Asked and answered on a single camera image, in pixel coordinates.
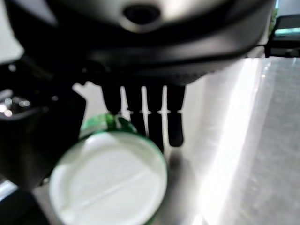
table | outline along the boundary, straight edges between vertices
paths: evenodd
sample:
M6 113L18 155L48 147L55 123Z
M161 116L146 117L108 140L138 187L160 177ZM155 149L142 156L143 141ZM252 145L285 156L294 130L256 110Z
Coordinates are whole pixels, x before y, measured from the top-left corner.
M298 59L240 60L205 76L187 87L181 148L167 144L164 102L169 183L154 224L297 224L299 87ZM86 118L105 112L99 88L75 89L90 100Z

white surface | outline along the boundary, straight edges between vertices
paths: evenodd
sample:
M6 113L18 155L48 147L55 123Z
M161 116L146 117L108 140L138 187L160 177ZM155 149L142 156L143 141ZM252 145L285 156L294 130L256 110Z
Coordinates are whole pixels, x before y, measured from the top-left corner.
M50 199L66 225L141 225L166 190L166 162L145 139L120 132L70 149L50 178Z
M0 63L18 58L23 48L14 38L8 23L3 0L0 0Z

